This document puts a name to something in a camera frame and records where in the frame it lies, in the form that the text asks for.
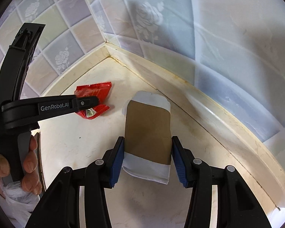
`white countertop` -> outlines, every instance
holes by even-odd
[[[86,167],[96,159],[102,158],[106,150],[114,147],[118,136],[124,136],[125,132],[122,107],[137,91],[160,94],[112,58],[107,58],[89,70],[63,94],[73,94],[79,85],[106,81],[111,81],[113,86],[105,102],[110,106],[110,110],[102,116],[87,120],[77,114],[68,114],[40,122],[41,159],[47,187],[63,167]],[[220,168],[225,168],[229,164],[235,166],[266,214],[270,216],[275,205],[256,180],[227,149],[173,102],[171,133],[179,137],[184,148],[190,149],[196,158],[204,160],[209,165]],[[135,178],[122,170],[115,187],[105,190],[112,227],[183,228],[191,191],[183,188],[179,182],[173,163],[168,185]],[[85,227],[83,200],[84,193],[81,188],[81,228]],[[214,186],[212,213],[216,212],[217,190]],[[211,218],[210,227],[216,227],[214,216]]]

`screw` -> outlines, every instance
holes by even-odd
[[[62,170],[63,170],[64,173],[68,173],[71,170],[71,167],[66,166]]]
[[[200,159],[194,159],[194,160],[193,160],[193,163],[194,163],[194,164],[201,164],[202,161],[201,161]]]
[[[102,165],[104,163],[104,161],[102,160],[102,159],[97,159],[96,161],[95,161],[95,164],[96,165]]]
[[[230,172],[234,172],[236,169],[232,165],[228,165],[227,170],[229,170]]]

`blue gripper pad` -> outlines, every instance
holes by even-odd
[[[176,172],[178,175],[178,179],[183,184],[183,186],[186,188],[188,185],[188,180],[186,178],[186,167],[181,157],[181,154],[174,142],[172,144],[172,157],[173,157],[174,165],[175,165]]]
[[[110,185],[112,187],[118,182],[120,170],[122,168],[122,162],[124,158],[124,150],[125,150],[125,139],[123,139],[120,143],[118,148],[115,160],[111,167],[111,178],[110,178]]]

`tile wall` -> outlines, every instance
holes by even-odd
[[[0,66],[24,22],[46,24],[25,80],[22,98],[38,97],[67,68],[102,44],[86,0],[13,0],[0,19]]]
[[[283,0],[13,0],[0,19],[0,63],[26,21],[47,26],[22,97],[109,41],[207,94],[285,169]]]

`red plastic packet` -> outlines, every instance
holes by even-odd
[[[76,113],[85,119],[94,119],[103,114],[104,112],[106,112],[110,107],[103,104],[103,102],[107,97],[111,87],[112,87],[111,82],[78,86],[74,92],[76,97],[96,96],[99,99],[99,105],[93,107],[92,109],[79,111]]]

